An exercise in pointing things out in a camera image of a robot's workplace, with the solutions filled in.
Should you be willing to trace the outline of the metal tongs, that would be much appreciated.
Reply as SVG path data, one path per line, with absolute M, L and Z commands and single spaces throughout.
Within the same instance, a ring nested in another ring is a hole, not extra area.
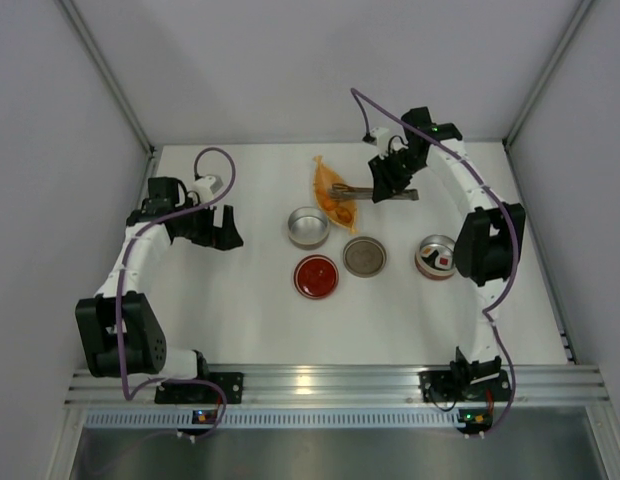
M 388 193 L 384 190 L 377 192 L 375 188 L 354 187 L 343 183 L 335 183 L 327 190 L 330 198 L 334 200 L 371 200 L 379 203 L 385 200 L 418 201 L 417 189 L 406 189 L 398 193 Z

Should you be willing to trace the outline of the sushi roll black white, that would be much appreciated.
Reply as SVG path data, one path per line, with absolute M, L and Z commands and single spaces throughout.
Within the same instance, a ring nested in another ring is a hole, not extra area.
M 436 252 L 437 252 L 437 250 L 436 250 L 434 247 L 432 247 L 432 246 L 426 246 L 426 247 L 424 247 L 424 248 L 421 250 L 420 254 L 421 254 L 423 257 L 429 257 L 432 253 L 436 253 Z

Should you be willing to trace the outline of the sushi piece with red top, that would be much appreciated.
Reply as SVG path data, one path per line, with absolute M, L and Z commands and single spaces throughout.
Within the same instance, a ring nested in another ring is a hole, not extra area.
M 454 267 L 453 259 L 450 256 L 439 255 L 435 261 L 434 265 L 436 268 L 440 270 L 450 270 Z

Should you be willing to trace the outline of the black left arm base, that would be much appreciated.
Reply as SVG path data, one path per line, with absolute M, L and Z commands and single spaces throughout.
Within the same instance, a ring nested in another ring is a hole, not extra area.
M 244 374 L 241 372 L 211 372 L 207 379 L 172 380 L 161 383 L 155 390 L 158 405 L 195 405 L 242 403 Z

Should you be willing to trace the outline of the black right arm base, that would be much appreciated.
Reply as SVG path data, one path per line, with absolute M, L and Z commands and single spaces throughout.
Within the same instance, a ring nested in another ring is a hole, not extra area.
M 488 394 L 495 402 L 505 402 L 512 393 L 509 377 L 503 370 L 473 380 L 456 378 L 450 370 L 443 369 L 423 371 L 418 377 L 427 403 L 483 402 L 488 400 Z

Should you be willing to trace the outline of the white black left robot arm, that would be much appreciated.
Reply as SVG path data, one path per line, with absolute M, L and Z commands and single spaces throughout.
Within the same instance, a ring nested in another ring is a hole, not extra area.
M 197 175 L 192 189 L 174 177 L 154 177 L 138 209 L 126 220 L 124 243 L 105 282 L 78 301 L 75 318 L 90 373 L 121 378 L 147 374 L 170 379 L 206 379 L 203 354 L 168 345 L 148 293 L 164 255 L 177 239 L 229 251 L 243 246 L 234 209 L 215 203 L 226 192 L 217 175 Z

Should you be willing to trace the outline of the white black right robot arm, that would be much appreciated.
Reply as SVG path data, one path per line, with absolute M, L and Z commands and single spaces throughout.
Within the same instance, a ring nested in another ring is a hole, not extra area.
M 364 121 L 364 141 L 378 150 L 368 162 L 373 178 L 372 201 L 379 203 L 404 192 L 413 176 L 426 168 L 442 182 L 463 219 L 455 240 L 454 264 L 463 278 L 474 283 L 483 317 L 479 324 L 491 330 L 498 348 L 487 364 L 506 362 L 506 390 L 513 397 L 517 387 L 514 362 L 501 339 L 497 316 L 516 279 L 526 211 L 519 203 L 505 202 L 486 183 L 468 158 L 456 125 L 435 123 L 426 107 L 413 108 L 400 117 L 377 104 L 372 107 L 400 125 L 406 141 L 398 150 L 391 143 L 383 144 L 370 122 Z

